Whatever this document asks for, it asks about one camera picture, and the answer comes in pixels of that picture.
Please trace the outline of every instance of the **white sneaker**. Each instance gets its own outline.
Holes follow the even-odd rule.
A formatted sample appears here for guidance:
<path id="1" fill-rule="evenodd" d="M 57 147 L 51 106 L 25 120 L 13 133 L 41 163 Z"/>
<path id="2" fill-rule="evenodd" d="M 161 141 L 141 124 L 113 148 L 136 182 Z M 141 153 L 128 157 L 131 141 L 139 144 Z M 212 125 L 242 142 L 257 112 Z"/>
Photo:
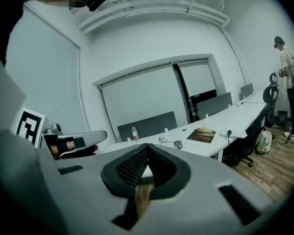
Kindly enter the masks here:
<path id="1" fill-rule="evenodd" d="M 289 137 L 289 135 L 291 135 L 291 139 L 294 140 L 294 135 L 291 132 L 285 132 L 284 133 L 284 136 L 287 137 L 287 138 Z"/>

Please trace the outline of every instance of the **gray partition panel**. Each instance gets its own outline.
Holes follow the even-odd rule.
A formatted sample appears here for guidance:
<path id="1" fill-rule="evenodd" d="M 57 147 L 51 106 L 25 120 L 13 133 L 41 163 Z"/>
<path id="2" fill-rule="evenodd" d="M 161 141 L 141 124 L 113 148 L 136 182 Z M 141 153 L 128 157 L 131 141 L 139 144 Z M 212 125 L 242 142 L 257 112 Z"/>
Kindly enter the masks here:
<path id="1" fill-rule="evenodd" d="M 241 99 L 244 97 L 248 97 L 254 91 L 253 84 L 248 84 L 246 86 L 241 87 Z"/>
<path id="2" fill-rule="evenodd" d="M 133 140 L 131 131 L 132 125 L 134 125 L 137 129 L 138 136 L 140 138 L 163 133 L 165 128 L 172 130 L 177 127 L 174 112 L 164 113 L 155 117 L 118 126 L 118 131 L 122 141 L 127 141 L 127 138 Z"/>
<path id="3" fill-rule="evenodd" d="M 204 119 L 206 114 L 209 116 L 218 113 L 232 105 L 231 92 L 211 98 L 197 104 L 199 119 Z"/>

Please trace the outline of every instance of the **white desk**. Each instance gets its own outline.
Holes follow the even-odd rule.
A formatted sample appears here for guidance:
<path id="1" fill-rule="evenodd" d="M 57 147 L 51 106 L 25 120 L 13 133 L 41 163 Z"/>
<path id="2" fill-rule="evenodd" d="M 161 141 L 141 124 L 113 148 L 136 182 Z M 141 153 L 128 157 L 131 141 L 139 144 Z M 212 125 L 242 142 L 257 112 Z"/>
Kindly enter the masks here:
<path id="1" fill-rule="evenodd" d="M 263 92 L 254 93 L 247 98 L 239 102 L 262 102 Z M 135 144 L 143 143 L 153 143 L 160 144 L 159 138 L 164 137 L 168 141 L 180 140 L 183 144 L 181 151 L 191 152 L 197 155 L 211 157 L 215 156 L 219 161 L 222 160 L 223 149 L 228 146 L 227 136 L 223 136 L 221 133 L 217 132 L 211 143 L 198 142 L 193 140 L 188 140 L 187 137 L 197 128 L 207 127 L 214 131 L 223 130 L 236 130 L 242 131 L 246 130 L 260 115 L 261 111 L 265 107 L 265 104 L 243 104 L 237 106 L 233 104 L 231 107 L 218 112 L 208 118 L 202 119 L 200 121 L 178 127 L 176 129 L 170 130 L 166 133 L 157 134 L 154 136 L 139 139 L 138 141 L 131 142 L 121 142 L 114 143 L 110 145 L 103 153 L 116 151 L 125 147 L 129 147 Z M 230 137 L 230 143 L 232 143 L 236 138 Z M 174 147 L 173 142 L 162 143 L 163 146 Z M 151 176 L 152 173 L 147 167 L 144 177 Z"/>

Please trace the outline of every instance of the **roller blind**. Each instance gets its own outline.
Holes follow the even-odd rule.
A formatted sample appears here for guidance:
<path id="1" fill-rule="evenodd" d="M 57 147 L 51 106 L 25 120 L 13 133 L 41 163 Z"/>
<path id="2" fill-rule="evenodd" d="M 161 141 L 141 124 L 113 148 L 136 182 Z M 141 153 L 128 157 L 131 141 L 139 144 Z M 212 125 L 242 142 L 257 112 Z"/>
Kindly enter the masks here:
<path id="1" fill-rule="evenodd" d="M 179 66 L 189 96 L 216 89 L 214 79 L 206 62 L 181 62 Z"/>
<path id="2" fill-rule="evenodd" d="M 102 86 L 104 102 L 118 141 L 118 126 L 174 111 L 177 126 L 188 124 L 171 65 L 141 71 Z"/>
<path id="3" fill-rule="evenodd" d="M 64 134 L 88 131 L 78 59 L 76 45 L 24 7 L 10 36 L 6 71 L 26 95 L 22 106 L 44 114 L 50 123 L 59 123 Z"/>

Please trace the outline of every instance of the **computer mouse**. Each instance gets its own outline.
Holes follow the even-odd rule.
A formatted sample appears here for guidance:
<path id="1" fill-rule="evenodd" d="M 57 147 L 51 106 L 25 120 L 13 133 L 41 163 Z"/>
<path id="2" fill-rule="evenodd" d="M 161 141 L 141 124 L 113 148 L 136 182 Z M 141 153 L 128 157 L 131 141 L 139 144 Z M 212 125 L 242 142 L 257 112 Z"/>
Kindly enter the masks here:
<path id="1" fill-rule="evenodd" d="M 182 142 L 180 140 L 175 141 L 174 145 L 176 148 L 178 148 L 179 150 L 183 148 Z"/>

